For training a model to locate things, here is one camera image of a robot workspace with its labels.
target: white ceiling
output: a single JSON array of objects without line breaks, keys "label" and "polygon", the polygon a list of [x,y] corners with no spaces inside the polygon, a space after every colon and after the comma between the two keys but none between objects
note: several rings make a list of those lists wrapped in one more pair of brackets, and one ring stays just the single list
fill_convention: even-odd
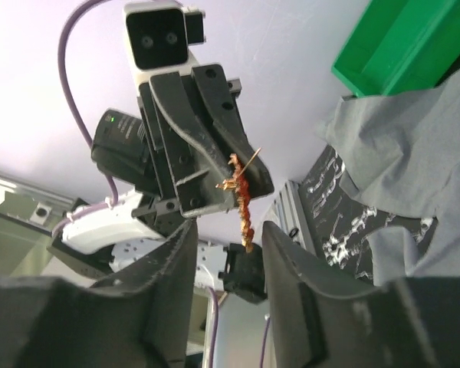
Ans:
[{"label": "white ceiling", "polygon": [[[314,124],[347,90],[330,66],[369,0],[192,0],[206,11],[207,42],[193,51],[240,77],[238,99],[253,147],[262,147],[279,190],[300,180],[324,144]],[[57,43],[81,0],[0,1],[0,171],[87,201],[109,194],[61,93]],[[108,108],[139,115],[113,0],[87,14],[67,50],[71,89],[90,132]],[[121,190],[128,188],[121,185]],[[254,201],[256,222],[271,198]],[[199,220],[203,236],[238,240],[236,213]]]}]

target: black bracket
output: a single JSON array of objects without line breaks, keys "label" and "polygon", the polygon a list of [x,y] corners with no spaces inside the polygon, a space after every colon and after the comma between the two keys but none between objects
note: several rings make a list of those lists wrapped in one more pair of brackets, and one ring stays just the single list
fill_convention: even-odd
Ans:
[{"label": "black bracket", "polygon": [[249,303],[265,301],[268,296],[265,291],[262,248],[254,245],[252,251],[247,253],[241,244],[231,243],[223,250],[227,252],[227,259],[225,270],[218,273],[218,278],[223,281],[224,290]]},{"label": "black bracket", "polygon": [[[160,196],[177,201],[185,218],[237,206],[234,193],[215,186],[232,177],[231,153],[245,165],[255,151],[235,102],[239,92],[217,64],[194,67],[191,75],[154,75],[140,85],[140,110]],[[274,191],[259,158],[246,178],[252,198]]]},{"label": "black bracket", "polygon": [[149,203],[134,209],[131,215],[163,237],[168,237],[184,222],[179,203],[173,197],[158,202],[149,196],[147,198],[150,199]]}]

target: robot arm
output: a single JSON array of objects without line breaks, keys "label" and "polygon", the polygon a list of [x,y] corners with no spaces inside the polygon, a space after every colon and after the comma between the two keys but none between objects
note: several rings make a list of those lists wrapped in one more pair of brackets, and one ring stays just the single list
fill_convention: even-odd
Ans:
[{"label": "robot arm", "polygon": [[[102,173],[133,184],[134,190],[113,208],[66,225],[52,246],[63,262],[86,276],[125,268],[154,251],[185,219],[235,208],[235,194],[216,184],[232,177],[232,153],[245,165],[255,151],[238,113],[240,81],[227,80],[218,64],[199,65],[189,50],[205,40],[204,12],[172,1],[144,2],[127,5],[124,17],[142,119],[108,110],[97,126],[91,157]],[[259,158],[248,166],[246,179],[252,199],[274,191]],[[236,247],[230,247],[231,257],[223,248],[199,247],[212,256],[205,253],[211,262],[196,265],[196,286],[224,288],[219,272],[239,257]],[[80,266],[79,259],[89,259],[90,267]],[[237,280],[226,279],[235,289]]]}]

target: white camera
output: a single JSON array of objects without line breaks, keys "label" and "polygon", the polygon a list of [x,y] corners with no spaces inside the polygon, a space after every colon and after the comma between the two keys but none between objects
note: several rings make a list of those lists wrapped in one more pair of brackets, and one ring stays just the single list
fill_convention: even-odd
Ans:
[{"label": "white camera", "polygon": [[202,11],[173,0],[124,7],[126,51],[136,87],[154,74],[191,73],[198,62],[189,45],[204,42],[203,17]]}]

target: wire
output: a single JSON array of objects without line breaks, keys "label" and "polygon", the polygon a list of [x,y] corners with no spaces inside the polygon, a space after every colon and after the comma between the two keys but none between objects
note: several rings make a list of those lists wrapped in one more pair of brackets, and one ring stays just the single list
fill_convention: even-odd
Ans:
[{"label": "wire", "polygon": [[[63,89],[63,94],[67,101],[68,107],[70,108],[70,112],[74,116],[78,129],[82,133],[82,136],[84,137],[84,140],[89,146],[89,148],[92,148],[92,137],[90,136],[84,121],[82,120],[82,116],[78,111],[75,99],[73,97],[73,94],[71,93],[70,84],[68,83],[66,66],[67,44],[68,38],[70,37],[70,34],[77,22],[80,21],[80,19],[84,15],[86,15],[92,8],[95,8],[103,2],[108,1],[110,0],[88,0],[84,4],[80,5],[77,9],[75,9],[75,11],[71,13],[70,17],[68,17],[68,20],[66,21],[63,30],[61,31],[60,41],[58,43],[57,65],[58,73],[60,74],[61,88]],[[68,225],[70,222],[79,219],[85,215],[88,215],[89,213],[99,211],[100,209],[106,209],[117,204],[117,201],[119,199],[119,193],[117,191],[116,183],[114,182],[112,176],[106,176],[106,179],[110,187],[112,200],[108,199],[108,201],[110,201],[109,203],[102,202],[96,205],[86,207],[85,209],[75,214],[72,214],[70,218],[64,218],[53,228],[53,231],[51,232],[53,236],[55,236],[61,229],[63,229],[64,226]]]},{"label": "wire", "polygon": [[271,325],[271,317],[266,316],[266,327],[264,328],[264,337],[262,338],[261,359],[259,360],[259,368],[264,367],[264,356],[266,354],[266,343],[268,341],[269,326]]},{"label": "wire", "polygon": [[215,291],[211,287],[207,287],[209,294],[212,297],[213,302],[213,328],[212,328],[212,339],[209,342],[209,357],[208,357],[208,368],[213,368],[213,357],[215,356],[216,346],[216,333],[218,331],[218,319],[219,319],[219,306],[218,297]]}]

